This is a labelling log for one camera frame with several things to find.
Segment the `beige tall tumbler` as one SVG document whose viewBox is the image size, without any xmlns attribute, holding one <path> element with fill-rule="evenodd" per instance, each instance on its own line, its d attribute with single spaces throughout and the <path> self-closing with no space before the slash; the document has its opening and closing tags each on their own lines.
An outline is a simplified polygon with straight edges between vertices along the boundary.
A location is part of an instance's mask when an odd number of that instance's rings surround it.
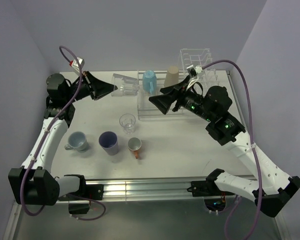
<svg viewBox="0 0 300 240">
<path fill-rule="evenodd" d="M 167 70 L 164 87 L 169 87 L 179 82 L 179 69 L 177 66 L 170 66 Z"/>
</svg>

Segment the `clear glass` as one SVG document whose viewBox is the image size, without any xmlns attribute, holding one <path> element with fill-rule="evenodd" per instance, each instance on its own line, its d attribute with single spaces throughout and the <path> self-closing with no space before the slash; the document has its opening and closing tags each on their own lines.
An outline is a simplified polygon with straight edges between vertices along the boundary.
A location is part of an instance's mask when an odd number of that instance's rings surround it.
<svg viewBox="0 0 300 240">
<path fill-rule="evenodd" d="M 136 118 L 133 114 L 125 113 L 119 118 L 119 124 L 126 134 L 132 134 L 135 132 Z"/>
<path fill-rule="evenodd" d="M 111 83 L 115 86 L 112 97 L 132 97 L 139 92 L 139 80 L 134 77 L 114 73 Z"/>
</svg>

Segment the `light blue faceted mug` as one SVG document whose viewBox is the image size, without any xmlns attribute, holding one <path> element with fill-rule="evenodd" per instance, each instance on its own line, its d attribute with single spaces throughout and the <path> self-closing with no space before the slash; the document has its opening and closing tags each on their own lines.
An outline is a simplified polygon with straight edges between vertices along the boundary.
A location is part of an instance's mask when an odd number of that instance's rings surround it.
<svg viewBox="0 0 300 240">
<path fill-rule="evenodd" d="M 154 94 L 157 89 L 157 76 L 153 70 L 147 70 L 142 76 L 143 90 L 149 94 Z"/>
</svg>

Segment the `purple tumbler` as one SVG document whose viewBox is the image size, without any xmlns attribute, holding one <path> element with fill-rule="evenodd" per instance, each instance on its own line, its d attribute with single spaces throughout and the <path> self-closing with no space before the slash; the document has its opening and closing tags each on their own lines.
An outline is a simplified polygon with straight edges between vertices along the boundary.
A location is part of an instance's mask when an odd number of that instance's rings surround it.
<svg viewBox="0 0 300 240">
<path fill-rule="evenodd" d="M 98 138 L 98 143 L 110 156 L 119 152 L 118 136 L 112 131 L 103 132 Z"/>
</svg>

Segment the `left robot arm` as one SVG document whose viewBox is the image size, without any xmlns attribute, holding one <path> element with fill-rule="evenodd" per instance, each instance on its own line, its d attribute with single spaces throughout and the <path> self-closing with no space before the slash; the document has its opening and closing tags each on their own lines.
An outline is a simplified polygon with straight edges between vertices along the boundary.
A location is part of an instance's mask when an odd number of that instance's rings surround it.
<svg viewBox="0 0 300 240">
<path fill-rule="evenodd" d="M 71 98 L 85 97 L 99 100 L 118 89 L 116 85 L 84 71 L 73 83 L 62 74 L 50 75 L 47 80 L 46 109 L 39 137 L 26 160 L 19 168 L 12 168 L 8 180 L 18 204 L 53 206 L 57 200 L 70 194 L 76 200 L 86 197 L 86 180 L 80 174 L 67 174 L 58 179 L 51 175 L 53 159 L 58 146 L 69 129 L 75 107 Z"/>
</svg>

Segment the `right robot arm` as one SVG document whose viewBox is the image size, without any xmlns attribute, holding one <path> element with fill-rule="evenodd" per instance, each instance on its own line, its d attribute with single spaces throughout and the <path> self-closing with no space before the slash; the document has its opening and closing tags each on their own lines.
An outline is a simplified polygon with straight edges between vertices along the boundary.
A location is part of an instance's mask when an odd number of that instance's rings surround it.
<svg viewBox="0 0 300 240">
<path fill-rule="evenodd" d="M 160 89 L 160 95 L 149 97 L 163 114 L 184 108 L 208 122 L 208 134 L 223 148 L 237 157 L 256 177 L 248 180 L 232 175 L 223 169 L 215 169 L 204 181 L 193 181 L 187 189 L 194 197 L 216 196 L 232 193 L 242 196 L 256 205 L 268 217 L 276 217 L 287 202 L 300 189 L 300 178 L 282 171 L 250 140 L 241 122 L 229 113 L 233 101 L 227 89 L 211 86 L 205 95 L 187 88 L 190 78 Z"/>
</svg>

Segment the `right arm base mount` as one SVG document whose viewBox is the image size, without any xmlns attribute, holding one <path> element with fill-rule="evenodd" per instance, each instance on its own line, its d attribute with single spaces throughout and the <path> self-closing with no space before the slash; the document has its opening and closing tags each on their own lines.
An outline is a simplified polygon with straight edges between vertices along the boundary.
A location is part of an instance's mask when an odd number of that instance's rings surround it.
<svg viewBox="0 0 300 240">
<path fill-rule="evenodd" d="M 193 197 L 216 197 L 204 199 L 204 207 L 209 214 L 220 214 L 227 211 L 231 205 L 237 200 L 234 197 L 232 202 L 227 202 L 227 196 L 234 196 L 234 193 L 219 190 L 213 182 L 207 180 L 191 181 L 190 187 L 186 189 Z"/>
</svg>

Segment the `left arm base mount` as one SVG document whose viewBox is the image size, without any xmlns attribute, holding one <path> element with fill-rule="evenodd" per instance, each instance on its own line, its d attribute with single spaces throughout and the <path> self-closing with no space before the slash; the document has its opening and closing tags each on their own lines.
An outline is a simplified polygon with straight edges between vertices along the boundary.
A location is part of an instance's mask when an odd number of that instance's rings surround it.
<svg viewBox="0 0 300 240">
<path fill-rule="evenodd" d="M 79 218 L 93 218 L 105 213 L 105 208 L 100 204 L 103 199 L 103 184 L 87 184 L 83 193 L 69 193 L 58 199 L 59 203 L 68 203 L 68 212 Z"/>
</svg>

